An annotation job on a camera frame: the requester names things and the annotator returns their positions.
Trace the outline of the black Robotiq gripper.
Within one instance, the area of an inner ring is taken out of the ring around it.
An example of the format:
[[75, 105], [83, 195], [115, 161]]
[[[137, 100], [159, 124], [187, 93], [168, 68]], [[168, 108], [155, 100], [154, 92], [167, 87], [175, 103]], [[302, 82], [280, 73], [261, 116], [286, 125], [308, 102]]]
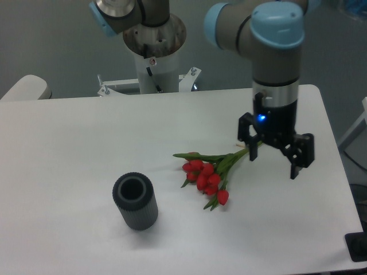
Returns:
[[[258, 135], [265, 144], [280, 149], [291, 163], [291, 179], [314, 161], [314, 135], [295, 133], [297, 103], [296, 100], [282, 107], [265, 107], [254, 100], [253, 115], [247, 112], [239, 118], [237, 132], [237, 139], [244, 142], [250, 161], [257, 158]], [[258, 135], [250, 134], [252, 125]]]

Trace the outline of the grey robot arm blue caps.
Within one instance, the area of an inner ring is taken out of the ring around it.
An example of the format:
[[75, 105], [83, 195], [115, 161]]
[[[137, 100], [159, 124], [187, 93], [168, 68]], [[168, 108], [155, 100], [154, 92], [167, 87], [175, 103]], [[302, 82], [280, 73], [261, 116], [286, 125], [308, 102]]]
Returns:
[[[237, 138], [257, 158], [263, 142], [291, 163], [291, 178], [315, 158], [314, 136], [295, 131], [303, 17], [318, 1], [217, 3], [204, 18], [206, 39], [252, 64], [252, 113], [239, 118]], [[176, 53], [186, 40], [183, 22], [168, 1], [92, 1], [90, 11], [109, 36], [123, 35], [136, 56], [140, 92], [178, 92]]]

